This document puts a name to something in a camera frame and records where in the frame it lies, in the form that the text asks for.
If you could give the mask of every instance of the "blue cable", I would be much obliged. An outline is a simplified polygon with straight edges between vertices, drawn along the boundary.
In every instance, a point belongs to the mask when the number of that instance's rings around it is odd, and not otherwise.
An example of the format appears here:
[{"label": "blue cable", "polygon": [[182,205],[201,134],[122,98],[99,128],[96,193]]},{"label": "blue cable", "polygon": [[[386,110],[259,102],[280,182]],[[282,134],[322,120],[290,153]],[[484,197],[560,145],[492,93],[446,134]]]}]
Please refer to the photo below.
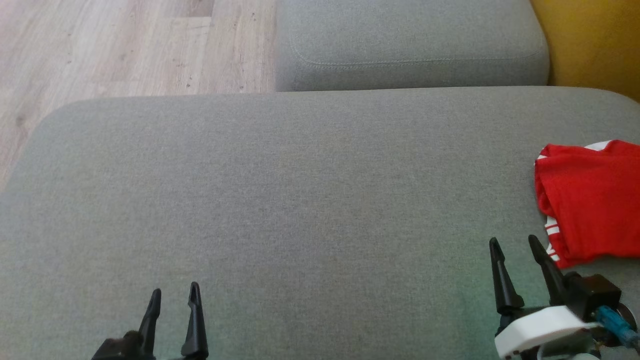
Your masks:
[{"label": "blue cable", "polygon": [[640,334],[631,329],[631,325],[609,306],[600,306],[596,312],[596,321],[611,331],[627,348],[634,348],[640,354]]}]

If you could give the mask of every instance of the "folded red garment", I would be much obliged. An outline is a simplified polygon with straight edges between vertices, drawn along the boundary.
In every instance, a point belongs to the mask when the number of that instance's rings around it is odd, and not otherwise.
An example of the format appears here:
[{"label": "folded red garment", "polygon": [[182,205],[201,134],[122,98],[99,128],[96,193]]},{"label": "folded red garment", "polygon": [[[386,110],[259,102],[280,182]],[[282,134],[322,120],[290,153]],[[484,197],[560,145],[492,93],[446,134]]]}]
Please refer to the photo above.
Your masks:
[{"label": "folded red garment", "polygon": [[535,185],[558,267],[606,254],[640,257],[640,146],[549,144],[536,160]]}]

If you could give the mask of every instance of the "gray sofa cushion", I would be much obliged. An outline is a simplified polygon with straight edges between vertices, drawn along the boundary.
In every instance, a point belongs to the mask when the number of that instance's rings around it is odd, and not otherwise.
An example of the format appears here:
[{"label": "gray sofa cushion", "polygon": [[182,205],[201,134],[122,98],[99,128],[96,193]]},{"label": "gray sofa cushion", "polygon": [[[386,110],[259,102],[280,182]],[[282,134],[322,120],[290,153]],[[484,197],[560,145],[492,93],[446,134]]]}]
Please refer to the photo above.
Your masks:
[{"label": "gray sofa cushion", "polygon": [[280,0],[279,91],[544,85],[528,0]]},{"label": "gray sofa cushion", "polygon": [[[527,244],[545,239],[538,152],[639,130],[640,105],[578,88],[66,106],[0,197],[0,354],[88,359],[160,287],[157,354],[177,356],[198,281],[213,359],[494,359],[489,238],[547,302]],[[640,312],[639,265],[578,270]]]}]

